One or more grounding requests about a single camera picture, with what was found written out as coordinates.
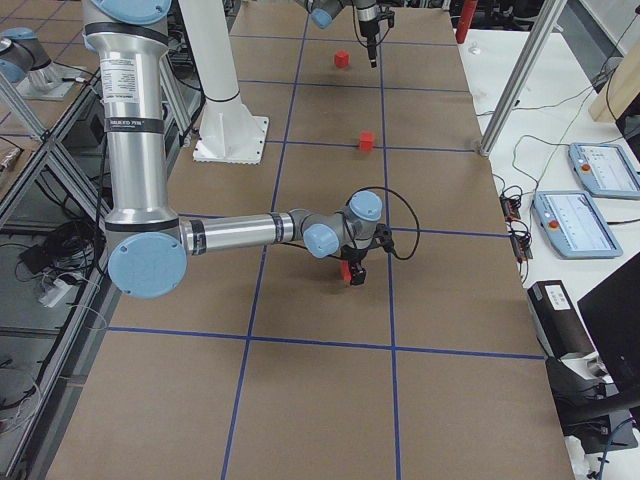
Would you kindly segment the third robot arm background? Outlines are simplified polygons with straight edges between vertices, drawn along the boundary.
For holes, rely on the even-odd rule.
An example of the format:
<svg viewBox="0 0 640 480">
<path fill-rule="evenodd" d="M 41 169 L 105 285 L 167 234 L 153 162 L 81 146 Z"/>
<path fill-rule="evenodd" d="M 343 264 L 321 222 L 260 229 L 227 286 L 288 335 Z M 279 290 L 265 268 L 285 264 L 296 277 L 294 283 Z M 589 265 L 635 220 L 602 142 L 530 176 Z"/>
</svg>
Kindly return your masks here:
<svg viewBox="0 0 640 480">
<path fill-rule="evenodd" d="M 26 27 L 1 32 L 1 73 L 31 100 L 62 101 L 74 84 L 84 81 L 80 70 L 55 63 Z"/>
</svg>

